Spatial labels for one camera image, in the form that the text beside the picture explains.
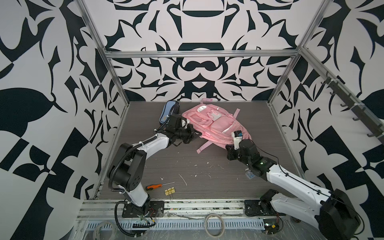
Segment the black and white wallpaper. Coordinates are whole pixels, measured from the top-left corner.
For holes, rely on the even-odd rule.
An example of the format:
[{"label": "black and white wallpaper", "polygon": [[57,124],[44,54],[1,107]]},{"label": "black and white wallpaper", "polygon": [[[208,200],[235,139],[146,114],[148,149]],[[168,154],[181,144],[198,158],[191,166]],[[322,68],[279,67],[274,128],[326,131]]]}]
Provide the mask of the black and white wallpaper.
[{"label": "black and white wallpaper", "polygon": [[[335,0],[308,44],[379,118],[383,115],[383,1]],[[365,221],[357,237],[384,237],[384,146],[301,58],[273,106],[306,178],[345,191]]]},{"label": "black and white wallpaper", "polygon": [[68,239],[124,102],[73,0],[0,16],[1,239]]},{"label": "black and white wallpaper", "polygon": [[[86,0],[109,51],[295,49],[321,0]],[[267,100],[289,57],[114,59],[131,101]]]}]

